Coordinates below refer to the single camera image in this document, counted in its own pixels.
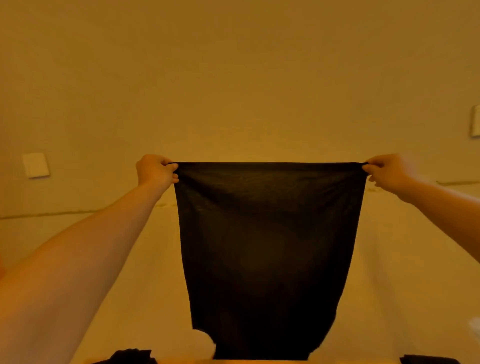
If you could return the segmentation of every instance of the black fabric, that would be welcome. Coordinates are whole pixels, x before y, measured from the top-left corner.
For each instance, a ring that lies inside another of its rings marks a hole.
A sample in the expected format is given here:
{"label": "black fabric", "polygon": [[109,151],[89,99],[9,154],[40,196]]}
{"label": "black fabric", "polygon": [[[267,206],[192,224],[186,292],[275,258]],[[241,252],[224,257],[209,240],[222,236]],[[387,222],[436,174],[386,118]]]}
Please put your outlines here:
{"label": "black fabric", "polygon": [[214,359],[308,359],[347,278],[362,164],[178,164],[193,328],[216,343]]}
{"label": "black fabric", "polygon": [[95,364],[157,364],[155,358],[150,358],[151,352],[138,349],[118,350],[110,359]]}
{"label": "black fabric", "polygon": [[402,364],[460,364],[456,359],[423,355],[404,355],[400,358],[400,362]]}

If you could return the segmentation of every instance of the wall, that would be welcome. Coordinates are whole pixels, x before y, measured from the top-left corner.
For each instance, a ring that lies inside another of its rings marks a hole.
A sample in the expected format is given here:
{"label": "wall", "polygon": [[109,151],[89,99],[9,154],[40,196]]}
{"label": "wall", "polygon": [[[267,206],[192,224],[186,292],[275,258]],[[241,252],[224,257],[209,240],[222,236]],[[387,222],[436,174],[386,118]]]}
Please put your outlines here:
{"label": "wall", "polygon": [[[477,1],[6,0],[0,216],[97,209],[145,153],[181,161],[363,161],[480,178]],[[29,181],[21,154],[52,175]],[[480,196],[476,186],[463,190]],[[175,202],[172,190],[164,203]],[[0,220],[7,268],[84,215]],[[208,357],[190,330],[175,207],[156,208],[73,363],[117,348]],[[367,193],[337,320],[311,359],[480,359],[480,266],[418,211]]]}

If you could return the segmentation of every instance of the black cloth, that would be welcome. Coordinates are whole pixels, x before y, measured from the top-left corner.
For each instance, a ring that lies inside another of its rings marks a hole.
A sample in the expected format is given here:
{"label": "black cloth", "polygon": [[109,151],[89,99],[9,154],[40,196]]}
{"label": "black cloth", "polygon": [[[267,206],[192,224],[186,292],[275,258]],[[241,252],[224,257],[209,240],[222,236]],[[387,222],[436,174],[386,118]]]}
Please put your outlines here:
{"label": "black cloth", "polygon": [[362,164],[178,164],[193,328],[216,343],[214,359],[307,360],[347,278]]}
{"label": "black cloth", "polygon": [[423,355],[404,355],[400,358],[400,362],[402,364],[460,364],[456,359]]}
{"label": "black cloth", "polygon": [[118,350],[110,359],[95,364],[157,364],[155,358],[150,358],[151,352],[138,349]]}

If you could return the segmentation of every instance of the light switch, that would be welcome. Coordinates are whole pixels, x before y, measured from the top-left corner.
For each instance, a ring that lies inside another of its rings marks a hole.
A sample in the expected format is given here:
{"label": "light switch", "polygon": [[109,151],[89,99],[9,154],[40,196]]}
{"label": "light switch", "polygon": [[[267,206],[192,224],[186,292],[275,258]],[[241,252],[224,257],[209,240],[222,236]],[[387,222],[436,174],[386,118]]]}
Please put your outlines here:
{"label": "light switch", "polygon": [[480,105],[473,107],[472,112],[472,127],[470,129],[470,136],[480,136]]}
{"label": "light switch", "polygon": [[49,176],[47,159],[43,153],[23,154],[25,173],[28,178]]}

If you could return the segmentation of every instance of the hand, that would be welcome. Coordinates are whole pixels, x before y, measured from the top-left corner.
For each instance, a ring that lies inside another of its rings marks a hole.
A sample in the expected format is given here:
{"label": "hand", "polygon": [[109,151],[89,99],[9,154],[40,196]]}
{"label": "hand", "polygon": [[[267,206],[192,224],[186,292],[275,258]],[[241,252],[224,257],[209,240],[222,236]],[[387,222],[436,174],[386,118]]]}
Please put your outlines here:
{"label": "hand", "polygon": [[369,181],[408,202],[409,192],[417,181],[417,175],[401,155],[376,156],[367,160],[367,163],[362,168],[371,175]]}
{"label": "hand", "polygon": [[166,157],[155,154],[147,154],[136,164],[138,174],[138,185],[152,186],[160,196],[172,183],[177,183],[179,177],[173,173],[178,164],[168,164],[172,161]]}

